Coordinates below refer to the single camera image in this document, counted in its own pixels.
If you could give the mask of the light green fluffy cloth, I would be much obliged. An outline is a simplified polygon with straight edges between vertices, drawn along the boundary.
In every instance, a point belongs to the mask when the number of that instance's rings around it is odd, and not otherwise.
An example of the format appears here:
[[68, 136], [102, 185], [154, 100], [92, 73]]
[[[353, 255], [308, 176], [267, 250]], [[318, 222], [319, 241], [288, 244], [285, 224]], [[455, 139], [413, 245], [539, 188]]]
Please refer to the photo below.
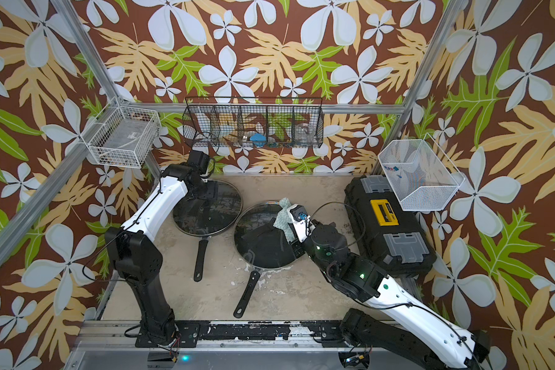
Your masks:
[[282, 231], [286, 238], [286, 241], [288, 243], [292, 243], [296, 240], [296, 235], [291, 229], [291, 217], [288, 213], [288, 208], [292, 206], [292, 203], [287, 197], [285, 197], [279, 200], [278, 204], [281, 209], [277, 213], [277, 216], [273, 223], [273, 227]]

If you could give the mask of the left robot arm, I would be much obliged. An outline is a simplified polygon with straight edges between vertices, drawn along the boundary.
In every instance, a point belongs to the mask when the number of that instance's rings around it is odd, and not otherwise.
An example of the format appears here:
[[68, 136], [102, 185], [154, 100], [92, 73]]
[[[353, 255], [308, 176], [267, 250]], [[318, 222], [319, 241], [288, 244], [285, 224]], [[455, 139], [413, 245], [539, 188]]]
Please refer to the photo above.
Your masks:
[[203, 157], [168, 166], [134, 216], [105, 234], [109, 260], [137, 300], [141, 313], [138, 338], [146, 344], [171, 348], [178, 342], [174, 311], [160, 283], [163, 255], [154, 242], [164, 220], [180, 200], [207, 191], [209, 162], [208, 157]]

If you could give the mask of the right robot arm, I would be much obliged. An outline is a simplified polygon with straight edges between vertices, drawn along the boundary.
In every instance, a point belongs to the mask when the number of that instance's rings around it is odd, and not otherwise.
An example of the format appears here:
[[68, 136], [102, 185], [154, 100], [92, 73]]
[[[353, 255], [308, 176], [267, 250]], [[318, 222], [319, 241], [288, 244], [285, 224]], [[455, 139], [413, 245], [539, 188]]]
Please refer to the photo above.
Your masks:
[[471, 332], [436, 314], [375, 263], [352, 253], [333, 224], [302, 220], [286, 228], [335, 290], [395, 321], [383, 324], [351, 309], [340, 325], [348, 344], [384, 348], [424, 369], [480, 369], [490, 355], [485, 332]]

